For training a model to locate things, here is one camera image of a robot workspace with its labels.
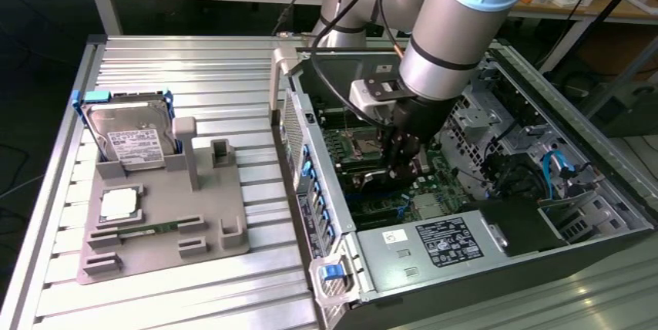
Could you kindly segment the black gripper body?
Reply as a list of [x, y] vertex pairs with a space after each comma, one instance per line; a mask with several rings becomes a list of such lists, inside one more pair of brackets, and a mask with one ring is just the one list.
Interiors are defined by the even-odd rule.
[[389, 143], [416, 138], [428, 144], [444, 127], [456, 105], [456, 98], [430, 100], [421, 96], [400, 99], [392, 112], [394, 130]]

